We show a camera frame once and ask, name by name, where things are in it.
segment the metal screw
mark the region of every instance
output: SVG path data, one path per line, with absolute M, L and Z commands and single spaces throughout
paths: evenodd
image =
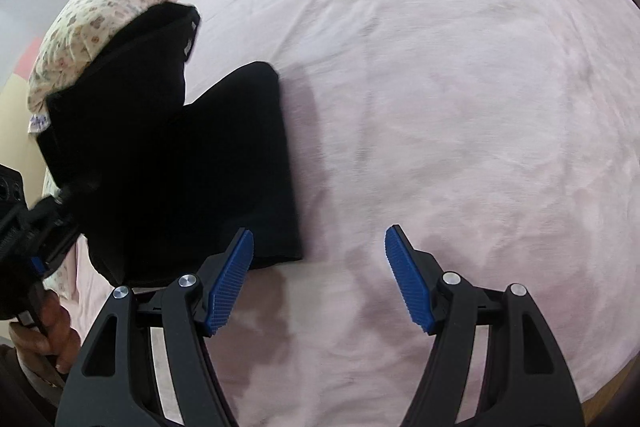
M 115 299 L 122 299 L 122 298 L 125 298 L 127 295 L 129 295 L 129 288 L 127 288 L 126 286 L 118 286 L 113 291 L 113 297 Z
M 183 275 L 182 277 L 180 277 L 180 279 L 178 279 L 178 284 L 183 288 L 188 288 L 189 286 L 193 286 L 196 283 L 196 280 L 196 276 L 188 273 L 187 275 Z
M 455 272 L 444 272 L 444 274 L 442 274 L 442 280 L 453 286 L 459 284 L 462 279 L 460 279 L 460 275 Z
M 511 289 L 511 293 L 513 293 L 514 295 L 517 295 L 518 297 L 524 297 L 527 294 L 527 289 L 519 283 L 513 283 L 511 286 L 509 286 L 509 288 Z

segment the black cloth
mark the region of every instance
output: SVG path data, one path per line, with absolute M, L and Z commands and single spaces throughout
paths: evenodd
M 182 107 L 198 21 L 193 7 L 148 10 L 47 97 L 38 145 L 58 186 L 98 185 L 73 212 L 112 285 L 166 285 L 239 227 L 254 233 L 252 268 L 302 257 L 278 75 L 255 62 Z
M 0 425 L 51 427 L 56 408 L 31 387 L 14 348 L 0 345 Z

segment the patterned pillow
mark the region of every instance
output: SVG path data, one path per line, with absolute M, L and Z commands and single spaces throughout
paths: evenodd
M 29 78 L 28 106 L 46 114 L 44 99 L 65 89 L 121 28 L 165 0 L 69 0 L 42 41 Z

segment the brown sleeve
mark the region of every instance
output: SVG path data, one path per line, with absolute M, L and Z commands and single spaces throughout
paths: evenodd
M 2 427 L 51 427 L 56 418 L 56 408 L 33 390 L 8 346 L 0 346 L 0 418 Z

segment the blue gripper pad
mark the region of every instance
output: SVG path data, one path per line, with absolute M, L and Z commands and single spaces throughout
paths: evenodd
M 209 335 L 215 335 L 226 324 L 253 258 L 254 235 L 245 230 L 209 293 L 209 312 L 204 322 Z
M 435 319 L 431 313 L 430 292 L 420 275 L 412 258 L 414 249 L 405 243 L 406 238 L 401 237 L 395 227 L 390 227 L 385 234 L 386 258 L 391 265 L 391 270 L 400 287 L 400 293 L 404 299 L 412 320 L 422 327 L 422 331 L 431 333 Z

